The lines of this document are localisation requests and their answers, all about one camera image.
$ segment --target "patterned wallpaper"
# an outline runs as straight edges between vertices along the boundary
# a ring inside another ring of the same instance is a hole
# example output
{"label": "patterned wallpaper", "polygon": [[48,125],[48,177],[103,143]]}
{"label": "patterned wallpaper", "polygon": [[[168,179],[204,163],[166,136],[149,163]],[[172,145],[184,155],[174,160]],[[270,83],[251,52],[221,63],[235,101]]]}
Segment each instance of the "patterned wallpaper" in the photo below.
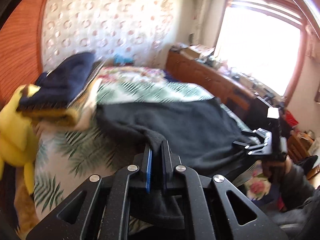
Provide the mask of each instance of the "patterned wallpaper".
{"label": "patterned wallpaper", "polygon": [[158,55],[173,20],[172,0],[47,0],[42,29],[44,71],[92,51],[96,58],[133,57],[160,67]]}

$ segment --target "person's arm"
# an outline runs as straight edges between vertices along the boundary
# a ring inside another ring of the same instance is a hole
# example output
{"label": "person's arm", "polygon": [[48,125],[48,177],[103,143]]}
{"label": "person's arm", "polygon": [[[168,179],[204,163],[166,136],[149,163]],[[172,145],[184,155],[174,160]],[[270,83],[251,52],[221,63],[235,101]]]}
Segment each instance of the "person's arm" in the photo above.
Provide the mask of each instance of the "person's arm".
{"label": "person's arm", "polygon": [[295,164],[292,165],[289,173],[284,175],[280,184],[282,200],[288,210],[301,206],[307,198],[313,195],[314,191],[303,169]]}
{"label": "person's arm", "polygon": [[285,162],[262,162],[263,174],[268,178],[272,177],[274,170],[272,168],[275,167],[281,170],[282,176],[278,178],[280,193],[288,210],[297,208],[313,195],[315,189],[307,181],[303,169],[293,164],[289,157]]}

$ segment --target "black metal frame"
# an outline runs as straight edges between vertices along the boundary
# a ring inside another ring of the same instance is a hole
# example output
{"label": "black metal frame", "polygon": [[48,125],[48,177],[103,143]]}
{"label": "black metal frame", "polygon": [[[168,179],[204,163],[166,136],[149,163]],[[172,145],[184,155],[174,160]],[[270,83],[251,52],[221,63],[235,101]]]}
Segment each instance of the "black metal frame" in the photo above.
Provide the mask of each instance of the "black metal frame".
{"label": "black metal frame", "polygon": [[[221,175],[198,175],[161,147],[162,192],[181,195],[188,240],[287,239],[286,234]],[[130,195],[148,194],[152,152],[146,146],[133,165],[115,175],[93,175],[71,193],[27,236],[27,240],[126,240]]]}

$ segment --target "yellow plush toy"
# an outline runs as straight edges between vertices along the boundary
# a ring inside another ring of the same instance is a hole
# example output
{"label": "yellow plush toy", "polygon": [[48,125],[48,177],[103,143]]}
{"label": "yellow plush toy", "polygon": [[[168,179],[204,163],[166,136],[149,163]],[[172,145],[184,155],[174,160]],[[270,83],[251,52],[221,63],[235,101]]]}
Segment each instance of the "yellow plush toy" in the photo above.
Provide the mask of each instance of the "yellow plush toy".
{"label": "yellow plush toy", "polygon": [[[38,139],[33,133],[31,119],[17,113],[21,98],[20,86],[14,92],[10,102],[0,112],[0,179],[2,179],[4,162],[14,167],[24,167],[24,180],[29,194],[34,188],[34,165],[38,151]],[[40,87],[28,85],[28,97]]]}

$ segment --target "wooden cabinet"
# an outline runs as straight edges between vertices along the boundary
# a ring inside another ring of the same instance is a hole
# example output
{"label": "wooden cabinet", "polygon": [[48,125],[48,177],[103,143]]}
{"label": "wooden cabinet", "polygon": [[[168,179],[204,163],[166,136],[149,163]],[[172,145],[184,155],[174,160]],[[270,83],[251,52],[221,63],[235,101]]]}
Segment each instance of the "wooden cabinet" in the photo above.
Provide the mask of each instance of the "wooden cabinet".
{"label": "wooden cabinet", "polygon": [[253,93],[207,65],[169,51],[166,70],[181,82],[195,83],[207,89],[227,105],[242,120],[245,119]]}

